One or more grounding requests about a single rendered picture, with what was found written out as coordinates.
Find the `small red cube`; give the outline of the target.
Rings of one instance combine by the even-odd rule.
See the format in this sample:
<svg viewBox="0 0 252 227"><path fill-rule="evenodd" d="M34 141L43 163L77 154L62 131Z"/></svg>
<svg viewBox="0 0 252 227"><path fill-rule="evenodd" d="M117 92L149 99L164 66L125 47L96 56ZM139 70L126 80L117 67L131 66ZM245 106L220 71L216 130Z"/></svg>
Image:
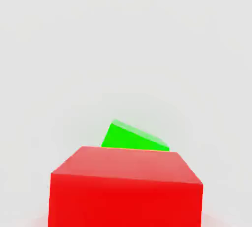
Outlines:
<svg viewBox="0 0 252 227"><path fill-rule="evenodd" d="M48 227L201 227L202 195L176 152L86 146L51 173Z"/></svg>

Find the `small green cube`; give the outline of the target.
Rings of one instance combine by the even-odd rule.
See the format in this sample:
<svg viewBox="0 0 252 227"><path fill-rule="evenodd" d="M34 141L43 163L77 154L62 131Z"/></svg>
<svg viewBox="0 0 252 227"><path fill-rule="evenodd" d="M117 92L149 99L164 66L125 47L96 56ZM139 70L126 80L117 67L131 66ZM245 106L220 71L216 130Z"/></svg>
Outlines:
<svg viewBox="0 0 252 227"><path fill-rule="evenodd" d="M111 122L101 147L170 151L169 146L161 138L119 120Z"/></svg>

